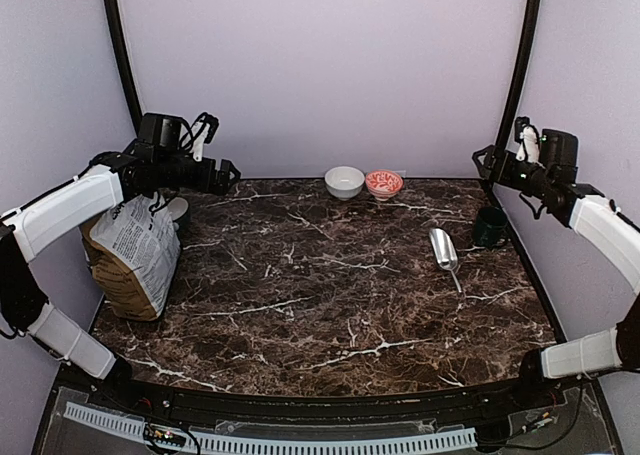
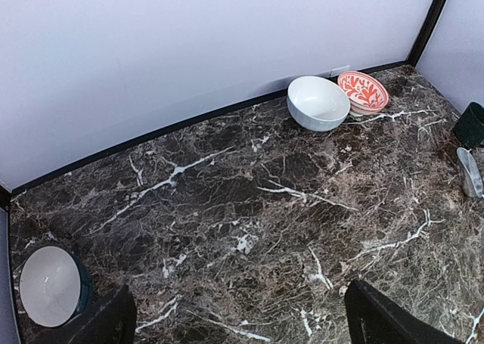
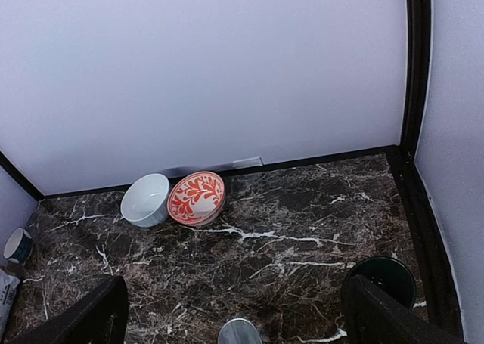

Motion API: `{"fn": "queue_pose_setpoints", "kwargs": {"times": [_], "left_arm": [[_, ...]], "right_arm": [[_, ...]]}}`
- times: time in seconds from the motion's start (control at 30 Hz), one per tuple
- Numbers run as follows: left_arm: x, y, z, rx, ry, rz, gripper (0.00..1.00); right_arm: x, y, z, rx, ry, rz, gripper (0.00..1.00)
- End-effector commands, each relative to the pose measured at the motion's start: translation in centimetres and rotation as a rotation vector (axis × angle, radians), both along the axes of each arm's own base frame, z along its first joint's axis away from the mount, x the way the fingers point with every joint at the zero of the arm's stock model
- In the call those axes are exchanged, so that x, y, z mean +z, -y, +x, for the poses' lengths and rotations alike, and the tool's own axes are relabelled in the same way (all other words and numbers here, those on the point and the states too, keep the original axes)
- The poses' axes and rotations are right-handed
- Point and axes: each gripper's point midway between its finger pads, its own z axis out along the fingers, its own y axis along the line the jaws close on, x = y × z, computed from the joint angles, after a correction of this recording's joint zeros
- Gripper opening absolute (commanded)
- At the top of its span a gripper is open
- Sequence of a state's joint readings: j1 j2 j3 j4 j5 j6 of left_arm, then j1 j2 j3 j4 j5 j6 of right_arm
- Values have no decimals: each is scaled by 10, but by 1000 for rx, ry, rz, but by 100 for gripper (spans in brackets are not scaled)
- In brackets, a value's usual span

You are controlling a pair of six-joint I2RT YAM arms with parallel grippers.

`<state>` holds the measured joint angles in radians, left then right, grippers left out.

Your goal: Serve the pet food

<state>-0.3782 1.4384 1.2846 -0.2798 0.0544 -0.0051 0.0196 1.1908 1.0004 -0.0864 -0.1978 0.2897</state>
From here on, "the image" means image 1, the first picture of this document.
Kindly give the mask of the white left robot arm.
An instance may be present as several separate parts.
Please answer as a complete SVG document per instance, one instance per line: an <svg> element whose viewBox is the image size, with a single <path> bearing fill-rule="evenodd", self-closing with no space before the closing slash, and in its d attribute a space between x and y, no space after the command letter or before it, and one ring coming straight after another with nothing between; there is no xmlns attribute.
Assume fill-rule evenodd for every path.
<svg viewBox="0 0 640 455"><path fill-rule="evenodd" d="M97 155L80 175L1 217L1 315L5 338L30 335L95 380L130 377L131 367L57 309L29 267L38 254L71 230L138 195L186 188L225 195L241 177L229 160L200 161L190 154L156 161L120 152Z"/></svg>

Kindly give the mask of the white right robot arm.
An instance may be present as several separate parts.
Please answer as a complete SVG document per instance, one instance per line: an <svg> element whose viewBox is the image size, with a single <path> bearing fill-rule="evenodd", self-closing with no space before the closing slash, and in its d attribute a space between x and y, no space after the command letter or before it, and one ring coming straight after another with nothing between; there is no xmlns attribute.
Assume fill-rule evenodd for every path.
<svg viewBox="0 0 640 455"><path fill-rule="evenodd" d="M562 225L586 239L639 290L639 227L614 201L576 181L577 143L553 142L536 162L518 160L494 145L472 155L482 179L512 188L541 202ZM524 370L538 383L612 371L639 370L639 301L614 327L577 340L533 351Z"/></svg>

